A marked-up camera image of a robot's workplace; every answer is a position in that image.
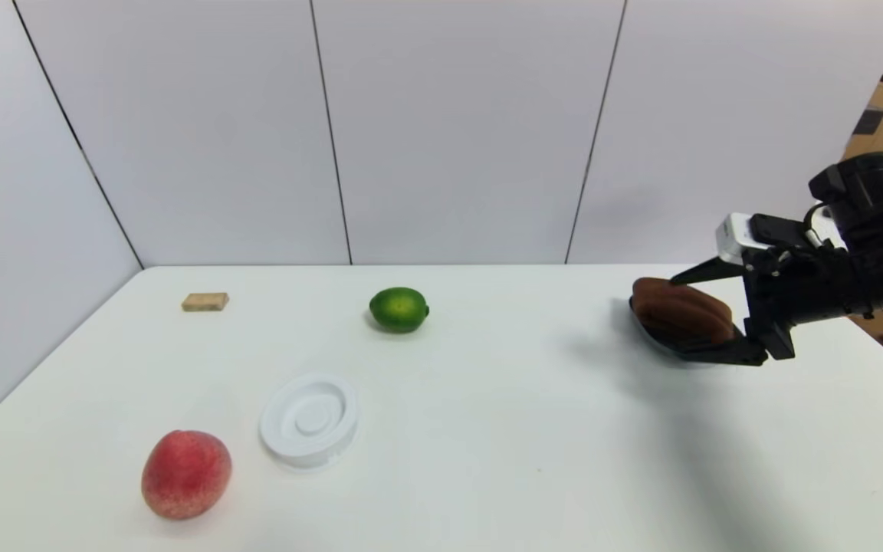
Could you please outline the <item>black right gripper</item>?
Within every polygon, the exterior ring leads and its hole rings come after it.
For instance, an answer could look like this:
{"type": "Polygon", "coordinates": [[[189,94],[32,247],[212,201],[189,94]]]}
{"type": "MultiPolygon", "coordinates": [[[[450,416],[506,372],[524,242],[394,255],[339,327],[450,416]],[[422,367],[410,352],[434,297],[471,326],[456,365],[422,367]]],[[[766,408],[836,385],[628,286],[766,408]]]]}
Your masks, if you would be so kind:
{"type": "Polygon", "coordinates": [[[670,278],[671,285],[680,286],[743,276],[749,310],[747,335],[733,324],[732,338],[722,343],[701,337],[677,340],[677,359],[725,366],[762,366],[770,356],[791,360],[796,355],[793,328],[852,312],[854,267],[844,248],[776,245],[747,252],[743,260],[747,266],[715,256],[670,278]]]}

